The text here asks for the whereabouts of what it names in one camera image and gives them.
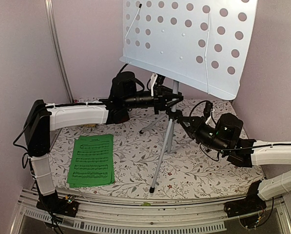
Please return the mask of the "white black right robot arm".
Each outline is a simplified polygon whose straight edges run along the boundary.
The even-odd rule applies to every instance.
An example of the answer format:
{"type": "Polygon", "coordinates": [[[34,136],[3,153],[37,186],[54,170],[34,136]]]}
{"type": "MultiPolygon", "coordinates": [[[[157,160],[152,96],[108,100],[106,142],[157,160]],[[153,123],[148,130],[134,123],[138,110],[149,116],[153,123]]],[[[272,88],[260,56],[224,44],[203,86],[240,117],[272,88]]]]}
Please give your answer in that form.
{"type": "MultiPolygon", "coordinates": [[[[217,151],[237,167],[291,165],[291,141],[269,142],[240,138],[243,121],[223,114],[215,127],[205,117],[180,117],[178,123],[196,143],[217,151]]],[[[253,182],[246,197],[224,205],[228,215],[240,215],[266,208],[266,201],[291,192],[291,170],[271,179],[253,182]]]]}

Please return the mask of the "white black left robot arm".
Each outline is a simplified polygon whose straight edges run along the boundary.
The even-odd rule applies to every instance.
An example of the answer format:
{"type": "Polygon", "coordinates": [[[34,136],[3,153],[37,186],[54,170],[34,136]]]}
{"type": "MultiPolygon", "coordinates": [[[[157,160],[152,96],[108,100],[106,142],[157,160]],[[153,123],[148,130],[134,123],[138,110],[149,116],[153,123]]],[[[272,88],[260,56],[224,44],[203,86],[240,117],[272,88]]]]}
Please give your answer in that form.
{"type": "Polygon", "coordinates": [[[38,189],[37,208],[75,216],[79,206],[70,197],[59,198],[54,187],[48,159],[50,132],[85,124],[121,124],[130,119],[128,111],[134,108],[153,108],[155,114],[168,111],[183,100],[183,95],[164,86],[164,79],[164,76],[155,74],[150,91],[133,72],[120,71],[112,79],[108,98],[58,105],[46,104],[42,99],[34,102],[23,133],[30,171],[38,189]]]}

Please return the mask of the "white perforated music stand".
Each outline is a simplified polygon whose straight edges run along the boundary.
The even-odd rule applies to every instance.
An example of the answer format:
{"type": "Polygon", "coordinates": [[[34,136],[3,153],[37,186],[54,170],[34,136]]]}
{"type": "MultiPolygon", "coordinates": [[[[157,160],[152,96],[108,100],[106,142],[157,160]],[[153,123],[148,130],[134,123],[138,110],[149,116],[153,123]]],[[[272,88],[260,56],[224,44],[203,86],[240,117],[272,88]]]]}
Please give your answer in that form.
{"type": "Polygon", "coordinates": [[[255,0],[125,0],[120,60],[222,100],[237,97],[255,0]]]}

